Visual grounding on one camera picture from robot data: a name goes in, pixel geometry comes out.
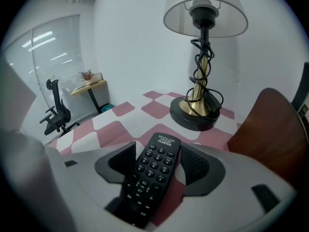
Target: potted plant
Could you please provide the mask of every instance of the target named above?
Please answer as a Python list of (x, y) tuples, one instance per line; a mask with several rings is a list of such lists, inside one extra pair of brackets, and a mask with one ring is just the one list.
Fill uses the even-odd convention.
[(86, 72), (80, 72), (80, 74), (87, 84), (90, 84), (92, 82), (92, 77), (94, 76), (94, 74), (92, 73), (91, 69)]

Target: white lamp shade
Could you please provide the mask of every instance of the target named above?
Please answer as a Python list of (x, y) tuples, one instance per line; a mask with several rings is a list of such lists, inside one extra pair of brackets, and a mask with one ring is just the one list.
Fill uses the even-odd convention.
[[(239, 0), (211, 0), (219, 8), (215, 27), (209, 30), (210, 38), (224, 38), (240, 35), (248, 28), (248, 19)], [(194, 27), (189, 14), (193, 0), (166, 0), (164, 25), (173, 32), (200, 37), (200, 30)]]

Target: small desk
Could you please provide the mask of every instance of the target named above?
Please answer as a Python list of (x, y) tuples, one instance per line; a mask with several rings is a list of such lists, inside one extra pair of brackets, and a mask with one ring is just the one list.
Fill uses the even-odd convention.
[(74, 96), (74, 95), (83, 93), (83, 92), (85, 92), (85, 91), (88, 90), (88, 93), (89, 93), (89, 95), (90, 95), (90, 98), (91, 98), (91, 100), (92, 100), (94, 106), (96, 107), (97, 112), (98, 112), (99, 114), (101, 114), (102, 112), (101, 112), (100, 107), (99, 107), (99, 105), (98, 105), (98, 103), (97, 103), (97, 100), (96, 100), (96, 98), (95, 98), (95, 96), (94, 96), (94, 94), (93, 94), (93, 92), (92, 92), (92, 88), (93, 88), (93, 87), (100, 86), (100, 85), (105, 84), (105, 83), (106, 83), (106, 80), (100, 80), (100, 81), (98, 81), (97, 83), (95, 83), (95, 84), (93, 84), (93, 85), (87, 84), (87, 85), (85, 85), (85, 86), (83, 86), (83, 87), (78, 87), (78, 88), (76, 88), (75, 90), (73, 90), (73, 92), (71, 93), (71, 95)]

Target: wooden desk top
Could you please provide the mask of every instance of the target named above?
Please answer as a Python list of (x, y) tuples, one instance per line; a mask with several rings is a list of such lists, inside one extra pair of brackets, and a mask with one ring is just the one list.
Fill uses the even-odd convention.
[(88, 89), (91, 89), (91, 88), (93, 88), (93, 87), (100, 86), (100, 85), (105, 84), (105, 83), (106, 83), (106, 80), (100, 80), (98, 83), (93, 84), (93, 85), (89, 85), (89, 84), (88, 84), (88, 85), (86, 85), (86, 86), (84, 86), (84, 87), (82, 87), (82, 88), (78, 87), (78, 88), (76, 88), (75, 90), (73, 90), (73, 92), (71, 93), (71, 95), (74, 96), (74, 95), (83, 93), (83, 92), (87, 91)]

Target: light bulb socket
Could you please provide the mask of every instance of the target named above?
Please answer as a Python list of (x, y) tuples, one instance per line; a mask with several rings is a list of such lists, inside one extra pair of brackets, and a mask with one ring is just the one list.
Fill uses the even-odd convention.
[(190, 10), (190, 15), (192, 16), (193, 25), (197, 29), (212, 29), (216, 25), (216, 12), (212, 8), (197, 7)]

